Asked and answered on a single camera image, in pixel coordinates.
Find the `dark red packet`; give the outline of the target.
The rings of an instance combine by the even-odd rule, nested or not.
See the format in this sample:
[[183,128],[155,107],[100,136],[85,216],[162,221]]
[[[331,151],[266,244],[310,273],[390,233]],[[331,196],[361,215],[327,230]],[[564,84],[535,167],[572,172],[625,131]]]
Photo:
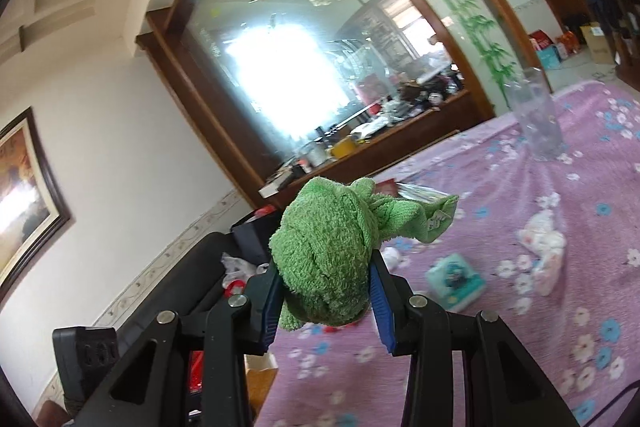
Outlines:
[[374,191],[376,194],[385,194],[390,195],[392,197],[397,197],[398,193],[398,185],[394,179],[387,179],[375,184]]

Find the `black leather sofa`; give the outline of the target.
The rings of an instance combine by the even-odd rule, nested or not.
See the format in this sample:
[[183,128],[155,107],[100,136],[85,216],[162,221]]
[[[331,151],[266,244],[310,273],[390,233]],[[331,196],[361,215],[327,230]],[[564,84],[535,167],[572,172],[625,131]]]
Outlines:
[[167,274],[152,285],[116,329],[118,352],[125,353],[163,310],[180,317],[209,310],[225,291],[236,291],[271,260],[268,246],[282,212],[246,216],[228,233],[212,232],[197,241]]

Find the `wooden glass partition cabinet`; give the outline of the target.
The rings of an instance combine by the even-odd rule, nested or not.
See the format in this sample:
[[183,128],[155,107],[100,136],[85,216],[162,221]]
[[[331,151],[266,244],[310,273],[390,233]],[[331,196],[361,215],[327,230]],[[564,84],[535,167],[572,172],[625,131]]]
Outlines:
[[[232,185],[252,206],[319,129],[363,113],[426,71],[384,0],[174,0],[137,44]],[[406,0],[463,77],[442,109],[322,167],[348,181],[506,111],[506,82],[538,65],[506,0]]]

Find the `framed wall painting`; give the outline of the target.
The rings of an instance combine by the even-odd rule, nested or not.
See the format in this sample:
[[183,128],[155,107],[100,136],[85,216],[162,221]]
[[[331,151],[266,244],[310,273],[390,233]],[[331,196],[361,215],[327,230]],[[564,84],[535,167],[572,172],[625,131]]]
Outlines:
[[26,108],[1,130],[1,297],[72,219]]

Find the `teal cartoon tissue pack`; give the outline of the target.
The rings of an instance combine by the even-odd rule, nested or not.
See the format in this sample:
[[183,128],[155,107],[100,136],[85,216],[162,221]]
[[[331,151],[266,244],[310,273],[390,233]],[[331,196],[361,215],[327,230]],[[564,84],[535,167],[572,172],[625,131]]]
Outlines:
[[486,281],[461,255],[438,260],[425,273],[428,291],[442,308],[460,312],[480,298]]

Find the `purple floral tablecloth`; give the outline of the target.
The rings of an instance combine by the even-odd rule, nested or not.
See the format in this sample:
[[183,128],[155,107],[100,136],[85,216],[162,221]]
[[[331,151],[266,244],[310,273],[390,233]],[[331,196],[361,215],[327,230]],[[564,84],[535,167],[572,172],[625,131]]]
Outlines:
[[[487,284],[461,314],[495,310],[583,426],[639,384],[639,93],[591,80],[554,98],[565,144],[555,160],[533,158],[508,114],[380,172],[376,182],[459,196],[439,239],[396,237],[381,251],[398,249],[405,261],[393,273],[430,298],[425,273],[461,255]],[[538,259],[516,232],[548,208],[566,246],[544,297]],[[255,426],[400,426],[410,359],[387,352],[372,311],[328,329],[280,329],[279,372]]]

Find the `green towel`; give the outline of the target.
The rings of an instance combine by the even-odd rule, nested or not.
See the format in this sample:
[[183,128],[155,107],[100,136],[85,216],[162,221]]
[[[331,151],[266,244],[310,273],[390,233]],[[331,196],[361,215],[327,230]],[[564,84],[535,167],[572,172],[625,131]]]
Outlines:
[[385,194],[371,178],[349,184],[311,179],[269,241],[285,286],[279,325],[296,331],[307,323],[341,327],[360,320],[370,307],[372,254],[396,237],[423,244],[439,239],[458,200],[442,193],[429,200]]

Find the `white floral crumpled tissue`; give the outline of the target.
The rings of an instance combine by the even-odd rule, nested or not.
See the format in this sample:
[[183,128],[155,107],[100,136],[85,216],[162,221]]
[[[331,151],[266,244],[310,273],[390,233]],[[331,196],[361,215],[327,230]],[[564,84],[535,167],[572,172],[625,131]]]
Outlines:
[[516,237],[538,259],[532,271],[535,291],[549,296],[559,282],[566,246],[565,235],[555,228],[553,210],[535,213],[525,227],[516,232]]

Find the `orange carton box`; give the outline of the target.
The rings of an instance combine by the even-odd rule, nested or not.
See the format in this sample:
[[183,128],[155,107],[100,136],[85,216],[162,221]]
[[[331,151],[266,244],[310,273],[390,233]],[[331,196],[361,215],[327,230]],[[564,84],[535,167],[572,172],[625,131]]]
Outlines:
[[256,421],[276,379],[279,366],[270,352],[265,355],[245,355],[245,376],[248,405],[252,421]]

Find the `white plastic bottle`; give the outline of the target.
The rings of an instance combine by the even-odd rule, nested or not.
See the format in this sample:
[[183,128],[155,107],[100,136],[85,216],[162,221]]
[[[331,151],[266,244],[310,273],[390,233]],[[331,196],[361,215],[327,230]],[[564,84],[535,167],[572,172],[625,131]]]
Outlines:
[[390,272],[400,268],[405,261],[405,257],[394,247],[385,247],[382,249],[381,256],[387,270]]

